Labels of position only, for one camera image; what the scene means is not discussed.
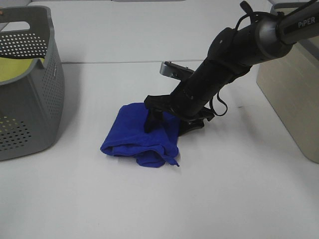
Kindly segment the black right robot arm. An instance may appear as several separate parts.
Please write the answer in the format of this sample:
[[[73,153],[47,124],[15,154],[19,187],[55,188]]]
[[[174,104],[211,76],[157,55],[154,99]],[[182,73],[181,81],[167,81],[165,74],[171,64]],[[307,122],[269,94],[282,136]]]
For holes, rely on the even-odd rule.
[[[297,42],[318,36],[319,3],[306,2],[289,14],[253,11],[243,1],[241,8],[250,24],[225,28],[212,41],[206,58],[196,70],[165,61],[160,73],[179,80],[168,95],[147,96],[145,132],[151,132],[170,113],[180,119],[179,134],[203,128],[217,116],[213,98],[252,66],[286,56]]]

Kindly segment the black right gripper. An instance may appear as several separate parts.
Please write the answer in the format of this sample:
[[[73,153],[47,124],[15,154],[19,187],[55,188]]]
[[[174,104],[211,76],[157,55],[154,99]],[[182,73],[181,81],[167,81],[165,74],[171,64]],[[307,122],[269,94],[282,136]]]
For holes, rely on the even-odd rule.
[[[214,118],[214,113],[203,107],[194,116],[186,116],[178,113],[172,108],[171,95],[150,96],[144,100],[148,115],[144,123],[145,133],[150,133],[163,122],[163,112],[167,112],[180,119],[178,136],[182,136],[190,131],[201,129],[204,127],[204,119],[211,121]]]

